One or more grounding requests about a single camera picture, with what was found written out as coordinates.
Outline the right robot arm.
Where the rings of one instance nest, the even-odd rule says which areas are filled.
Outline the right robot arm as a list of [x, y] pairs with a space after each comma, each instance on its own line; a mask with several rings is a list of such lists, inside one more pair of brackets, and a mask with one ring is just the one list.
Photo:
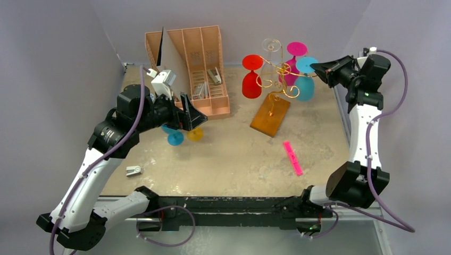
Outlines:
[[299, 211], [312, 216], [320, 206], [332, 202], [368, 208], [390, 180], [389, 173], [381, 169], [376, 118], [383, 110], [383, 95], [378, 89], [391, 62], [384, 56], [370, 54], [358, 59], [345, 56], [312, 63], [310, 67], [330, 88], [340, 84], [347, 89], [352, 132], [348, 161], [330, 175], [326, 185], [307, 189], [309, 196], [300, 199]]

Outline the yellow plastic wine glass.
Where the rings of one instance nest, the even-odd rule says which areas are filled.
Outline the yellow plastic wine glass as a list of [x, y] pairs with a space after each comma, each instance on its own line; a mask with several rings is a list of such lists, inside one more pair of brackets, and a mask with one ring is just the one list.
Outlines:
[[204, 132], [201, 127], [197, 127], [195, 129], [187, 132], [187, 138], [193, 142], [200, 141], [203, 138], [203, 136], [204, 136]]

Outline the red plastic wine glass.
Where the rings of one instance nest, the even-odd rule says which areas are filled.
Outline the red plastic wine glass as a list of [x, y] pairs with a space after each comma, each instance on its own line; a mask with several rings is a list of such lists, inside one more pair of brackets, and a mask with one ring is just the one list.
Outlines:
[[243, 58], [242, 66], [249, 70], [242, 81], [242, 94], [248, 99], [258, 98], [262, 93], [262, 88], [257, 84], [258, 74], [255, 72], [263, 65], [263, 60], [259, 55], [250, 54]]

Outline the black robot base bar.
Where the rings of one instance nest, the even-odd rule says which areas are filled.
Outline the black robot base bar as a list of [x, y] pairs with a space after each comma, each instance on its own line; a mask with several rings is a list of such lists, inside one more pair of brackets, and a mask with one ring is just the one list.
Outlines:
[[151, 201], [138, 218], [156, 218], [164, 231], [181, 226], [277, 227], [319, 232], [322, 219], [332, 213], [308, 201], [311, 188], [289, 197], [161, 196], [146, 191]]

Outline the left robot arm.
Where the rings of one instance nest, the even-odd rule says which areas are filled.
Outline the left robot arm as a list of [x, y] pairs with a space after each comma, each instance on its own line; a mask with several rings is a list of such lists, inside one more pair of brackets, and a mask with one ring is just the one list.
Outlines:
[[165, 95], [152, 99], [143, 84], [128, 85], [118, 94], [116, 106], [94, 128], [67, 193], [53, 211], [37, 218], [37, 225], [51, 235], [50, 254], [55, 243], [73, 252], [90, 250], [121, 221], [140, 214], [153, 217], [162, 210], [158, 194], [144, 186], [102, 207], [96, 201], [112, 173], [139, 143], [141, 133], [162, 125], [191, 131], [207, 121], [186, 93], [181, 94], [181, 102], [182, 107], [177, 107]]

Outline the teal wine glass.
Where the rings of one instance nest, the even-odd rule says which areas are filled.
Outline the teal wine glass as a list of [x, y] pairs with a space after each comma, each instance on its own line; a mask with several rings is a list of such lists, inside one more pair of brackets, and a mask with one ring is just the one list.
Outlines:
[[318, 61], [310, 56], [305, 56], [297, 60], [296, 69], [299, 71], [299, 76], [294, 85], [300, 90], [300, 94], [296, 97], [298, 101], [309, 101], [314, 96], [314, 80], [308, 75], [315, 75], [311, 64], [316, 64]]

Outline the blue plastic wine glass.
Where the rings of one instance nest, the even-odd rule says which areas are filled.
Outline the blue plastic wine glass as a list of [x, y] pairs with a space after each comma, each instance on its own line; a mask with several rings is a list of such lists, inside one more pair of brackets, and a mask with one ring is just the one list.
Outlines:
[[179, 130], [172, 129], [166, 125], [161, 126], [162, 130], [168, 135], [167, 141], [172, 146], [179, 146], [184, 141], [183, 133]]

